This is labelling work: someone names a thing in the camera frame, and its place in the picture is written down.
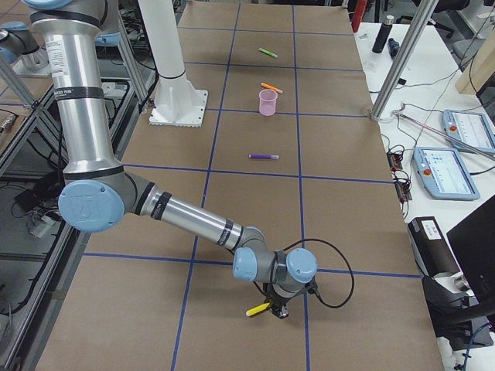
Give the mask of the yellow marker pen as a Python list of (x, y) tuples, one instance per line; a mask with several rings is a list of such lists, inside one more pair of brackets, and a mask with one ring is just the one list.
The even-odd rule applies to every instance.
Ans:
[(249, 318), (255, 317), (255, 316), (260, 315), (261, 313), (267, 311), (270, 308), (270, 306), (271, 306), (271, 304), (268, 302), (262, 303), (260, 305), (253, 307), (253, 308), (248, 309), (245, 312), (245, 315)]

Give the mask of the black water bottle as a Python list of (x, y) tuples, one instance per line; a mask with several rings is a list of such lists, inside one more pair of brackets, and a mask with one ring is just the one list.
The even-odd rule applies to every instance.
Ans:
[(381, 27), (378, 31), (377, 37), (374, 41), (372, 52), (376, 54), (382, 53), (387, 39), (390, 35), (391, 29), (394, 24), (394, 16), (387, 15), (385, 20), (381, 23)]

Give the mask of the white side desk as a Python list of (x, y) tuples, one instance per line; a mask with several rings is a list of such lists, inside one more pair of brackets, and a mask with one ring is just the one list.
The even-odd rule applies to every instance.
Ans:
[(472, 95), (459, 94), (456, 81), (461, 73), (447, 46), (432, 26), (424, 28), (401, 78), (406, 84), (394, 90), (379, 120), (384, 144), (402, 145), (402, 165), (411, 178), (411, 201), (404, 207), (405, 219), (434, 216), (447, 233), (494, 194), (493, 162), (481, 155), (462, 153), (462, 159), (480, 192), (475, 201), (433, 199), (422, 185), (411, 157), (415, 147), (448, 148), (450, 143), (431, 130), (443, 129), (442, 112), (483, 111)]

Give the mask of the far blue teach pendant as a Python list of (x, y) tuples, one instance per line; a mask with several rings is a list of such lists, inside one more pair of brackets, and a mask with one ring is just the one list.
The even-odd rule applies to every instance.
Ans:
[(449, 138), (494, 153), (492, 122), (484, 113), (445, 110), (442, 113), (442, 126)]

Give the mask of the orange marker pen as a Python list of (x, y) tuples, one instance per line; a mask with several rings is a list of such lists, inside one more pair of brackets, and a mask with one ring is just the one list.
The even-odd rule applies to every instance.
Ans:
[(260, 85), (264, 88), (264, 89), (267, 89), (267, 90), (272, 90), (274, 92), (276, 92), (277, 94), (283, 94), (284, 91), (282, 89), (279, 89), (277, 87), (274, 87), (272, 86), (271, 84), (269, 83), (266, 83), (266, 82), (261, 82)]

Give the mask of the green marker pen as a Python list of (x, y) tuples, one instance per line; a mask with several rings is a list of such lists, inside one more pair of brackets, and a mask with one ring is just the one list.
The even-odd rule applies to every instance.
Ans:
[(277, 53), (273, 53), (272, 51), (267, 50), (265, 48), (259, 47), (258, 48), (258, 52), (263, 53), (266, 56), (270, 56), (271, 58), (274, 58), (274, 59), (277, 59), (278, 58), (278, 54)]

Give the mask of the black computer monitor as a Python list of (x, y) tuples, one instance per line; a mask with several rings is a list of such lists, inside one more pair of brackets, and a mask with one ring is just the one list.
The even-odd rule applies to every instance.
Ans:
[(447, 233), (452, 252), (481, 302), (494, 298), (494, 231), (492, 196)]

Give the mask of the near blue teach pendant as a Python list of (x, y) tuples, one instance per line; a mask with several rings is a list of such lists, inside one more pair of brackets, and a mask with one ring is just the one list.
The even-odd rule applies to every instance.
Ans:
[(413, 159), (423, 186), (433, 199), (472, 201), (480, 198), (455, 148), (416, 147)]

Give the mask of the blue teach pendant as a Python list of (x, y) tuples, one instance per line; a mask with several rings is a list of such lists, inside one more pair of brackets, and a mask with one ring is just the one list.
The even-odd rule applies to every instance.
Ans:
[(455, 148), (416, 147), (413, 159), (423, 186), (433, 199), (472, 201), (480, 198)]
[(445, 110), (442, 113), (442, 126), (449, 138), (494, 153), (492, 122), (484, 113)]

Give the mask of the purple marker pen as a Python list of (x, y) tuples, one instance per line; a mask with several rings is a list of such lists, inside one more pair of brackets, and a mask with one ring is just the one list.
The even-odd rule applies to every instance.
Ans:
[(266, 154), (249, 154), (249, 159), (257, 159), (257, 160), (270, 160), (276, 161), (280, 159), (279, 155), (266, 155)]

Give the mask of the aluminium frame post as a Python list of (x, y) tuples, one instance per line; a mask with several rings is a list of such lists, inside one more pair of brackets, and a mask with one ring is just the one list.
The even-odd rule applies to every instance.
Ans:
[(408, 31), (405, 34), (401, 48), (384, 79), (382, 87), (370, 111), (370, 119), (372, 121), (378, 121), (380, 119), (382, 112), (394, 92), (398, 79), (401, 77), (410, 56), (414, 52), (415, 46), (438, 2), (438, 0), (421, 1), (410, 26), (408, 27)]

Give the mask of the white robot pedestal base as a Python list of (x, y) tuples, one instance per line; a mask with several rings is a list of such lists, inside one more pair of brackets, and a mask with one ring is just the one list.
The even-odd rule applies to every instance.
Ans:
[(141, 10), (159, 75), (150, 123), (199, 128), (208, 92), (195, 89), (186, 75), (172, 2), (145, 1)]

